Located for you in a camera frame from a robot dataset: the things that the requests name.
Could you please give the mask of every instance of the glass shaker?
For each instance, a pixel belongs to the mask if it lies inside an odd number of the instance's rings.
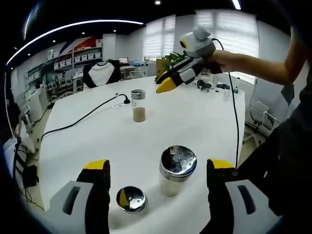
[[[133,121],[143,122],[146,119],[145,115],[145,91],[135,89],[131,91]]]
[[[195,154],[188,148],[175,145],[165,150],[160,159],[160,191],[165,196],[175,196],[184,181],[194,172],[197,165]]]

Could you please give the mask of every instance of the computer monitor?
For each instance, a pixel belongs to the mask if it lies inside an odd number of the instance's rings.
[[[118,60],[120,64],[129,63],[128,57],[121,57]]]

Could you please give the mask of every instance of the ceiling light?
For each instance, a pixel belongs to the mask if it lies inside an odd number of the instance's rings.
[[[241,10],[238,0],[232,0],[232,2],[234,4],[236,10]]]
[[[9,62],[12,61],[12,59],[18,55],[23,49],[25,49],[26,47],[28,47],[29,45],[31,45],[32,43],[34,43],[36,40],[39,40],[40,38],[45,37],[48,34],[51,34],[53,32],[56,32],[58,30],[64,29],[64,28],[68,28],[68,27],[72,27],[72,26],[76,26],[76,25],[81,25],[81,24],[86,24],[86,23],[106,23],[106,22],[118,22],[118,23],[133,23],[133,24],[140,24],[142,25],[142,22],[136,22],[136,21],[130,21],[130,20],[121,20],[121,19],[97,19],[97,20],[89,20],[89,21],[83,21],[83,22],[77,22],[77,23],[71,23],[56,29],[53,29],[49,32],[46,32],[38,37],[36,37],[35,39],[32,39],[30,42],[28,42],[27,44],[25,44],[22,48],[20,48],[15,54],[13,54],[13,56],[7,61],[6,66],[9,64]]]

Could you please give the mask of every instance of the human arm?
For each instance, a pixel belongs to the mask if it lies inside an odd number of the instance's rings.
[[[308,53],[305,46],[292,36],[288,55],[284,62],[272,62],[243,54],[216,50],[208,61],[216,61],[223,72],[243,72],[277,84],[289,84],[296,80]]]

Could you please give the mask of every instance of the ceiling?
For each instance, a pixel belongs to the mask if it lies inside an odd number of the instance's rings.
[[[234,9],[231,0],[162,0],[161,5],[155,5],[154,0],[41,0],[37,2],[28,0],[6,3],[6,16],[1,16],[2,28],[5,28],[2,35],[6,39],[5,46],[2,48],[4,50],[1,56],[2,66],[16,52],[14,46],[21,48],[37,36],[70,23],[98,19],[148,23],[172,14],[177,16],[193,14],[194,10],[198,9]],[[254,14],[259,20],[290,33],[287,21],[270,0],[239,0],[239,3],[242,11]],[[33,10],[32,18],[28,21],[28,31],[24,39],[22,29],[31,10]],[[118,34],[129,34],[143,26],[128,23],[93,23],[66,28],[36,41],[16,56],[10,67],[25,60],[28,53],[35,54],[52,46],[53,40],[56,40],[56,43],[69,41],[82,37],[81,32],[85,32],[83,36],[100,36],[104,33],[112,33],[113,30],[117,30]]]

